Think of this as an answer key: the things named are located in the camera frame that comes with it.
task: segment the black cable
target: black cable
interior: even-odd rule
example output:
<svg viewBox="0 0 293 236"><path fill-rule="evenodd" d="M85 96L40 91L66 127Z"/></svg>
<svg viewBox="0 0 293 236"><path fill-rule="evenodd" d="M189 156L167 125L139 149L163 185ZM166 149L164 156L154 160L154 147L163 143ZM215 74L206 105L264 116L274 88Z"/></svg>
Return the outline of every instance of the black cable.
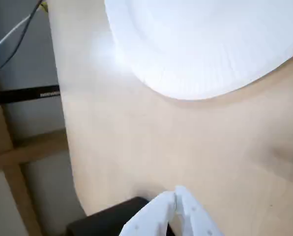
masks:
<svg viewBox="0 0 293 236"><path fill-rule="evenodd" d="M14 56L14 55L16 54L16 52L18 51L18 49L19 49L19 47L20 47L20 45L21 45L21 43L22 43L22 41L23 41L23 38L24 38L24 36L25 36L25 34L26 34L27 30L28 30L29 24L30 24L30 22L32 21L32 19L33 19L34 15L35 15L35 13L36 13L36 11L37 11L39 5L40 5L42 2L43 2L43 0L38 0L36 6L34 7L32 13L30 14L30 16L29 16L29 18L28 18L27 23L26 23L25 26L24 26L24 29L23 29L23 31L22 31L22 33L21 33L21 36L20 36L20 38L19 38L19 41L18 41L17 45L15 46L15 48L14 48L13 52L11 53L11 55L10 55L10 56L4 61L4 63L2 63L2 64L0 65L0 69L3 68L3 67L4 67L4 66L5 66L5 65L6 65L6 64L7 64L7 63L13 58L13 56Z"/></svg>

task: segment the table surface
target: table surface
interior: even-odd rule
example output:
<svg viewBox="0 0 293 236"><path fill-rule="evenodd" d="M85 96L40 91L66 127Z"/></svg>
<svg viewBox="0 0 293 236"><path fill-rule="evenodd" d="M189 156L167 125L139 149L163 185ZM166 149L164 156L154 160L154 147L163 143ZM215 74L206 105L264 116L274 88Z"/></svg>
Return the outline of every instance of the table surface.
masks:
<svg viewBox="0 0 293 236"><path fill-rule="evenodd" d="M225 235L293 236L293 59L205 101L163 97L117 56L102 0L49 0L75 188L87 214L189 188Z"/></svg>

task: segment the wooden chair leg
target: wooden chair leg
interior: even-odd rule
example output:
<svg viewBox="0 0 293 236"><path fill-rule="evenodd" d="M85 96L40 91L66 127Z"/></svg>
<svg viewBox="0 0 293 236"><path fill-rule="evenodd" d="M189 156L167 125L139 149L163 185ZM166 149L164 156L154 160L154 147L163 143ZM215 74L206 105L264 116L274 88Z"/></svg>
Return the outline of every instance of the wooden chair leg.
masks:
<svg viewBox="0 0 293 236"><path fill-rule="evenodd" d="M3 172L29 236L43 236L21 167L6 166Z"/></svg>

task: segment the black rod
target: black rod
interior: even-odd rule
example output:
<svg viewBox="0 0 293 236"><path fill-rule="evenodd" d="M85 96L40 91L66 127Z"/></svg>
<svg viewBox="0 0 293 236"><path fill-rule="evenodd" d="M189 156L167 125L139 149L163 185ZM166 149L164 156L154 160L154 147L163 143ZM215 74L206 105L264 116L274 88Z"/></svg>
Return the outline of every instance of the black rod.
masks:
<svg viewBox="0 0 293 236"><path fill-rule="evenodd" d="M0 91L0 105L60 96L59 85Z"/></svg>

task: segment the wire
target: wire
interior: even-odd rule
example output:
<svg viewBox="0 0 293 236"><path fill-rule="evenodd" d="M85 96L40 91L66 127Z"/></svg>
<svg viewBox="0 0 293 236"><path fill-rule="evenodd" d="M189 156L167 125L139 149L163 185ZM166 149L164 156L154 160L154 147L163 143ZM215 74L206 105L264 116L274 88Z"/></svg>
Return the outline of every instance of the wire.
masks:
<svg viewBox="0 0 293 236"><path fill-rule="evenodd" d="M32 13L29 15L29 18L27 19L27 23L25 24L24 29L22 30L22 33L20 35L20 38L19 38L19 41L18 41L17 45L15 46L15 48L14 48L13 52L10 54L10 56L4 61L4 63L2 63L0 65L0 69L3 68L13 58L13 56L18 51L18 49L19 49L19 47L20 47L20 45L21 45L21 43L23 41L23 38L24 38L24 36L25 36L28 28L29 28L29 24L31 23L31 21L32 21L34 15L35 15L35 13L37 12L37 9L39 8L39 5L42 2L43 2L43 0L38 0L36 6L34 7L34 9L32 11Z"/></svg>
<svg viewBox="0 0 293 236"><path fill-rule="evenodd" d="M21 25L23 25L28 19L29 19L29 16L28 15L26 18L24 18L22 21L20 21L15 27L13 27L12 30L10 30L9 33L7 33L5 35L5 37L2 38L2 40L0 40L0 45L15 31L17 30L18 27L20 27Z"/></svg>

